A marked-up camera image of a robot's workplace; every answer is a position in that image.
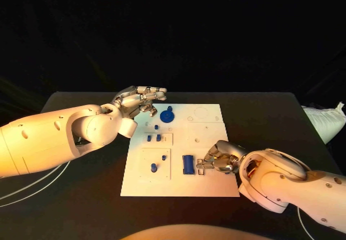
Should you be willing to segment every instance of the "white board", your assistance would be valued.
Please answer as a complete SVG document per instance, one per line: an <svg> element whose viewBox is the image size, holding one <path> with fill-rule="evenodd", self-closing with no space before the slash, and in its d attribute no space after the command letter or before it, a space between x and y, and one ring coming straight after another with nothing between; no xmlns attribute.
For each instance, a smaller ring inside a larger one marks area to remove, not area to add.
<svg viewBox="0 0 346 240"><path fill-rule="evenodd" d="M164 123L160 113L168 106L173 108L174 120ZM204 158L217 140L227 141L219 104L155 103L154 107L154 117L139 113L134 118L138 126L129 140L119 195L239 197L233 174L206 169L204 175L199 175L196 168L197 159ZM183 174L183 155L193 155L194 175ZM157 165L155 172L151 172L152 163Z"/></svg>

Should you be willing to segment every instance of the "small blue piece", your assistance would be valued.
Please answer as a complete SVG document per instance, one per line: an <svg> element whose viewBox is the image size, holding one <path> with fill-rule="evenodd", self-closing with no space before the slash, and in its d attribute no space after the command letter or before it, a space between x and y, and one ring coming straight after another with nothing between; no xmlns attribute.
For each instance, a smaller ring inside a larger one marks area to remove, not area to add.
<svg viewBox="0 0 346 240"><path fill-rule="evenodd" d="M193 167L193 156L191 155L183 155L181 156L181 162L183 162L183 174L193 175L194 174L194 167Z"/></svg>
<svg viewBox="0 0 346 240"><path fill-rule="evenodd" d="M167 107L167 110L164 110L160 113L160 120L167 124L174 120L174 113L171 112L171 106Z"/></svg>
<svg viewBox="0 0 346 240"><path fill-rule="evenodd" d="M155 173L157 172L157 165L154 163L151 163L151 172Z"/></svg>

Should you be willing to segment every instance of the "white robotic arm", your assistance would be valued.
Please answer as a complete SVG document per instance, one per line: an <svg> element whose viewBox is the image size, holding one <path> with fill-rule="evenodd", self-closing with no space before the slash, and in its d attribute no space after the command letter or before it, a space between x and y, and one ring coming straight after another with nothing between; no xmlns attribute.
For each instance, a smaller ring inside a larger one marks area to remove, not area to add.
<svg viewBox="0 0 346 240"><path fill-rule="evenodd" d="M131 118L139 111L154 116L151 100L164 100L165 92L131 86L108 104L36 114L0 127L0 176L50 169L109 144L118 133L129 138L137 128Z"/></svg>
<svg viewBox="0 0 346 240"><path fill-rule="evenodd" d="M346 233L346 177L311 171L307 165L272 149L248 152L219 140L199 169L239 172L239 192L265 209L282 213L294 204L324 226Z"/></svg>

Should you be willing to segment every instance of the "black table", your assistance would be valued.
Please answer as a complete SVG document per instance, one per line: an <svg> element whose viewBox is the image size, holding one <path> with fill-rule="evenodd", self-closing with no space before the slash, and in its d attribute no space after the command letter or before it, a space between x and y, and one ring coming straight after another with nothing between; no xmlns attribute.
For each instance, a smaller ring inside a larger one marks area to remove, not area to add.
<svg viewBox="0 0 346 240"><path fill-rule="evenodd" d="M114 92L56 92L41 111L101 105L114 95ZM165 103L219 104L230 142L249 150L276 149L301 159L311 169L340 174L291 93L171 92ZM0 208L0 239L118 239L171 224L227 227L272 239L310 239L291 204L278 214L242 195L121 197L128 143L129 140L118 135L109 145L70 162L54 183L40 193ZM47 172L0 179L0 196ZM52 178L0 204L27 196ZM304 213L301 219L315 240L346 237L317 224Z"/></svg>

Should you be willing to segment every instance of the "black curtain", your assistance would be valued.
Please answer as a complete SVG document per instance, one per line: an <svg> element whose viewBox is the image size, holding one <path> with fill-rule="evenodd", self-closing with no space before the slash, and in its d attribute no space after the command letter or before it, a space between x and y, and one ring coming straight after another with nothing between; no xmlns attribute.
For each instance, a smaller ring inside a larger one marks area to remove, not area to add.
<svg viewBox="0 0 346 240"><path fill-rule="evenodd" d="M0 8L1 124L56 91L285 92L344 98L344 13L304 1L11 1Z"/></svg>

